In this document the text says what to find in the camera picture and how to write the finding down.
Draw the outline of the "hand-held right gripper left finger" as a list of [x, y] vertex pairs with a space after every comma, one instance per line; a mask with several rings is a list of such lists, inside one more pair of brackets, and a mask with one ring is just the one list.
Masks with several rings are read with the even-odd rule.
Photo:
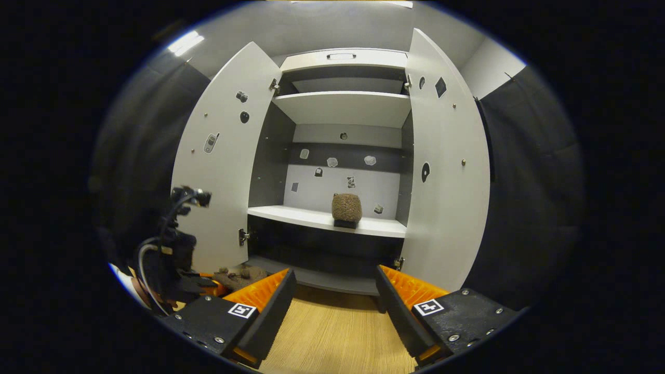
[[224, 297], [202, 295], [160, 321], [216, 357], [259, 369], [268, 357], [296, 291], [286, 268]]

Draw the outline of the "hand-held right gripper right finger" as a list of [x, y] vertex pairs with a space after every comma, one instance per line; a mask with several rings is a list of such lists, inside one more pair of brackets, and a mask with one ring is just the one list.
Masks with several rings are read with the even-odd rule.
[[375, 268], [379, 299], [417, 367], [475, 348], [512, 323], [518, 312], [477, 291], [449, 292], [384, 265]]

